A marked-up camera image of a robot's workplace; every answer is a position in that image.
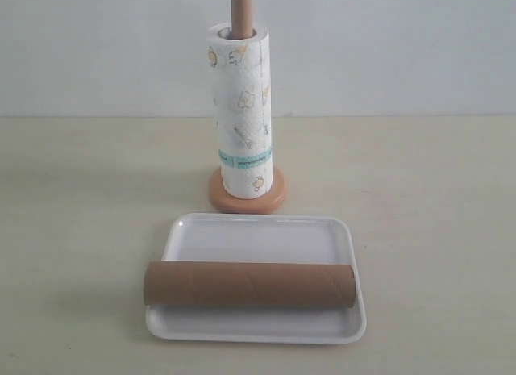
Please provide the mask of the printed paper towel roll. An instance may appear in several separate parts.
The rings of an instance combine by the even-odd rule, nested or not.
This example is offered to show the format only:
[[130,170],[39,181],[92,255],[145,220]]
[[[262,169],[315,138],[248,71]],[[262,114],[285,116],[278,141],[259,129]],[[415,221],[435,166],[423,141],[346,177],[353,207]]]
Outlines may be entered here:
[[255,199],[273,184],[273,139],[269,33],[231,38],[231,25],[207,36],[214,117],[223,186],[232,196]]

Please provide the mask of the brown cardboard tube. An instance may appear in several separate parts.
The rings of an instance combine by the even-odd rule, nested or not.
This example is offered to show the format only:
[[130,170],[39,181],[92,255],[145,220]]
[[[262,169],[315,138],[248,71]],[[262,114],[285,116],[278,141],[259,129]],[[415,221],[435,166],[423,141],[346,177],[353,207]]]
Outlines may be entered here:
[[144,274],[147,306],[352,308],[350,265],[153,261]]

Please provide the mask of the white rectangular tray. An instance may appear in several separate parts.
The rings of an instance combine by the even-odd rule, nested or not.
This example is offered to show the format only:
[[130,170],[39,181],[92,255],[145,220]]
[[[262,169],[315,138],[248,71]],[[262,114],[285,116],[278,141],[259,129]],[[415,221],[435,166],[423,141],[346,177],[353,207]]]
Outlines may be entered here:
[[[192,213],[171,227],[162,260],[347,264],[351,233],[332,217]],[[362,294],[339,310],[150,306],[146,325],[164,340],[350,344],[366,329]]]

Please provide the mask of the wooden paper towel holder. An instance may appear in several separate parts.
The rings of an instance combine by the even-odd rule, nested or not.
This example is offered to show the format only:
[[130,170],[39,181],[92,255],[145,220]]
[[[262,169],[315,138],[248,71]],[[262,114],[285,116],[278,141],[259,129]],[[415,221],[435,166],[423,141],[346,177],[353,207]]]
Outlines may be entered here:
[[[231,0],[231,38],[245,40],[253,36],[255,24],[252,20],[252,0]],[[212,206],[223,213],[270,214],[277,210],[286,196],[283,173],[273,164],[273,184],[268,193],[255,199],[240,199],[230,195],[223,186],[222,171],[219,167],[209,180],[208,194]]]

